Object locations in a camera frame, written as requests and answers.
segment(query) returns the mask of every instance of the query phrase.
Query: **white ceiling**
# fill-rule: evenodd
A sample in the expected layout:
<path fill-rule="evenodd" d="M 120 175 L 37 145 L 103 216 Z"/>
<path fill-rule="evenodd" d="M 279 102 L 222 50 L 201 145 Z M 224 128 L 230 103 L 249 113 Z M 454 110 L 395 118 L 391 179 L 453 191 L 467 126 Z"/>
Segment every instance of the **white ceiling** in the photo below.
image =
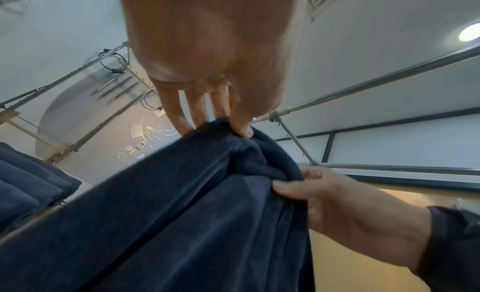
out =
<path fill-rule="evenodd" d="M 478 0 L 338 0 L 313 22 L 305 16 L 280 109 L 457 51 L 480 22 Z M 480 59 L 331 101 L 284 117 L 298 134 L 480 106 Z M 270 122 L 254 126 L 274 138 Z"/>

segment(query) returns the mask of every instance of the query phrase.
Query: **round ceiling light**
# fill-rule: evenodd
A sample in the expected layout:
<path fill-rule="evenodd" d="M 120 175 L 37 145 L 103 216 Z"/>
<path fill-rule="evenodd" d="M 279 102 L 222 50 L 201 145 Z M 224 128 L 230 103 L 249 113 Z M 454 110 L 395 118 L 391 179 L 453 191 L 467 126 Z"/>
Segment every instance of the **round ceiling light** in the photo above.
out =
<path fill-rule="evenodd" d="M 465 28 L 458 37 L 460 41 L 468 42 L 480 38 L 480 23 Z"/>

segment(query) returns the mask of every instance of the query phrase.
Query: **black sleeve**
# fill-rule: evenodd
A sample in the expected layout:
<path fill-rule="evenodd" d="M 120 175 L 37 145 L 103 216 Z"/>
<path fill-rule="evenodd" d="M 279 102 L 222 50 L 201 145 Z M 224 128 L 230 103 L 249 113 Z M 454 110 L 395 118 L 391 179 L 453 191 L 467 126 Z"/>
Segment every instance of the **black sleeve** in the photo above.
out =
<path fill-rule="evenodd" d="M 480 225 L 456 210 L 429 207 L 432 235 L 417 275 L 432 291 L 480 291 Z"/>

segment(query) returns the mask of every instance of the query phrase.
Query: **beige wall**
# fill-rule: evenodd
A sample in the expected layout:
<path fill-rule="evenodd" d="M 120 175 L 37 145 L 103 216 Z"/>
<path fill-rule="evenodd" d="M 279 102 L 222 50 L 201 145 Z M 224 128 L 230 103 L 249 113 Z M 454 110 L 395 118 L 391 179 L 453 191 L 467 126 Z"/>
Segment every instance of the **beige wall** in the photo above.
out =
<path fill-rule="evenodd" d="M 416 188 L 384 191 L 411 204 L 451 206 L 458 193 Z M 465 199 L 472 195 L 461 194 Z M 376 261 L 355 253 L 318 233 L 312 232 L 312 251 L 317 291 L 328 292 L 427 292 L 430 289 L 406 268 Z"/>

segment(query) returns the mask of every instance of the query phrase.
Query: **dark trim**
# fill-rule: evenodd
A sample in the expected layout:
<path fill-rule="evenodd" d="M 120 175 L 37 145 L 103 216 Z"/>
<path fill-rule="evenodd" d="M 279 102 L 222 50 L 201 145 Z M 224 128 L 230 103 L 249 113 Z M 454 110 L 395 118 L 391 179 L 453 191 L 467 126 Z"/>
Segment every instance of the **dark trim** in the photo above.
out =
<path fill-rule="evenodd" d="M 349 177 L 364 183 L 376 183 L 387 185 L 400 185 L 409 187 L 421 187 L 428 189 L 441 189 L 448 191 L 460 191 L 467 193 L 480 194 L 480 183 L 457 182 L 457 181 L 438 181 L 411 178 L 391 178 L 378 176 L 348 175 Z"/>
<path fill-rule="evenodd" d="M 480 107 L 473 107 L 473 108 L 467 108 L 467 109 L 462 109 L 462 110 L 453 111 L 453 112 L 439 113 L 439 114 L 426 115 L 426 116 L 420 116 L 420 117 L 414 117 L 414 118 L 393 120 L 393 121 L 387 121 L 382 123 L 361 125 L 356 127 L 342 128 L 342 129 L 337 129 L 333 131 L 335 131 L 336 133 L 346 133 L 346 132 L 354 132 L 354 131 L 360 131 L 360 130 L 370 129 L 370 128 L 386 127 L 386 126 L 423 122 L 423 121 L 430 121 L 430 120 L 437 120 L 437 119 L 446 119 L 446 118 L 476 115 L 476 114 L 480 114 Z M 332 131 L 300 135 L 300 136 L 297 136 L 297 138 L 301 139 L 301 138 L 325 136 L 325 135 L 329 135 L 331 132 Z M 290 138 L 280 138 L 280 139 L 276 139 L 275 141 L 279 142 L 279 141 L 285 141 L 285 140 L 290 140 Z"/>
<path fill-rule="evenodd" d="M 323 151 L 323 157 L 321 158 L 322 163 L 327 163 L 330 157 L 330 151 L 332 150 L 332 144 L 334 143 L 335 131 L 330 132 L 328 136 L 328 141 L 326 143 L 325 151 Z"/>

